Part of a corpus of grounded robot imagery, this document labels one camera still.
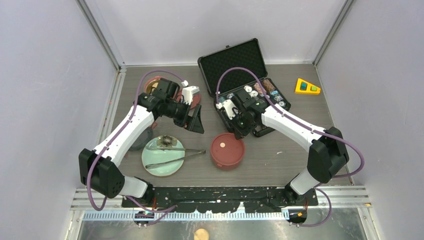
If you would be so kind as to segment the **light green ceramic plate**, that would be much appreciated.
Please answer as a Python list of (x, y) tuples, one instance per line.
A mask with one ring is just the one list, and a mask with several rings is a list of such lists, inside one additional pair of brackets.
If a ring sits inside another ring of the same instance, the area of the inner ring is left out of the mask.
[(151, 175), (157, 177), (167, 177), (176, 173), (183, 165), (184, 160), (178, 160), (183, 158), (186, 154), (183, 150), (157, 150), (158, 138), (155, 137), (150, 140), (144, 147), (141, 154), (141, 161), (143, 167)]

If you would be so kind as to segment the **red lunch box with food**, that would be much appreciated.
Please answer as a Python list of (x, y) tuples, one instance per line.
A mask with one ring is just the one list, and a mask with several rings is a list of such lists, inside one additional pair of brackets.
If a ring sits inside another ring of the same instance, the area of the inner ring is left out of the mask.
[(147, 81), (147, 83), (144, 85), (144, 92), (147, 94), (150, 94), (154, 89), (156, 89), (159, 80), (161, 79), (161, 76), (155, 76)]

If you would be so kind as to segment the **metal tongs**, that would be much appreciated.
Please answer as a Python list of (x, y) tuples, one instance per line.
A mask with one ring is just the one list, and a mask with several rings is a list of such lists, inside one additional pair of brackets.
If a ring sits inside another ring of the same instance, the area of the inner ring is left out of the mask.
[(162, 167), (172, 163), (182, 163), (194, 156), (206, 153), (205, 149), (181, 148), (181, 147), (146, 147), (148, 155), (142, 154), (143, 165), (146, 170)]

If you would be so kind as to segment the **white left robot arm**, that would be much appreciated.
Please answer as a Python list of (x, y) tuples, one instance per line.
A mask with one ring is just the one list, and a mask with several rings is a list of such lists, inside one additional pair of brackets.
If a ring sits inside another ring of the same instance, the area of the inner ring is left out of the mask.
[(92, 150), (84, 148), (78, 156), (82, 184), (109, 199), (129, 195), (141, 207), (148, 207), (154, 199), (149, 184), (124, 176), (119, 165), (135, 140), (159, 117), (168, 117), (176, 126), (190, 132), (204, 133), (201, 105), (189, 115), (193, 97), (200, 89), (189, 86), (187, 81), (182, 85), (183, 88), (176, 82), (160, 79), (152, 93), (142, 92), (136, 97), (127, 116), (105, 140)]

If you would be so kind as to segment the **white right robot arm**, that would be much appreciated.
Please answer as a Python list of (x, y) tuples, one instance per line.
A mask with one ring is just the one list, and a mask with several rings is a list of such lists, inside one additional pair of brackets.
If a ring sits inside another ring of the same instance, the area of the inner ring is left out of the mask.
[(291, 205), (299, 205), (306, 192), (328, 183), (349, 161), (339, 129), (310, 124), (266, 96), (251, 96), (241, 89), (230, 99), (223, 102), (216, 100), (215, 107), (224, 115), (237, 139), (263, 125), (289, 137), (308, 153), (306, 168), (284, 187), (285, 198)]

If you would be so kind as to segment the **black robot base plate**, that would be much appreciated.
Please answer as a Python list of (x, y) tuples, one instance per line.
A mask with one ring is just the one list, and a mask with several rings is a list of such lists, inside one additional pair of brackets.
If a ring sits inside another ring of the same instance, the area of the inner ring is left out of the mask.
[(154, 187), (147, 195), (124, 199), (123, 208), (155, 207), (166, 210), (175, 206), (177, 213), (277, 213), (285, 207), (315, 207), (319, 204), (316, 191), (308, 190), (303, 196), (290, 197), (283, 187)]

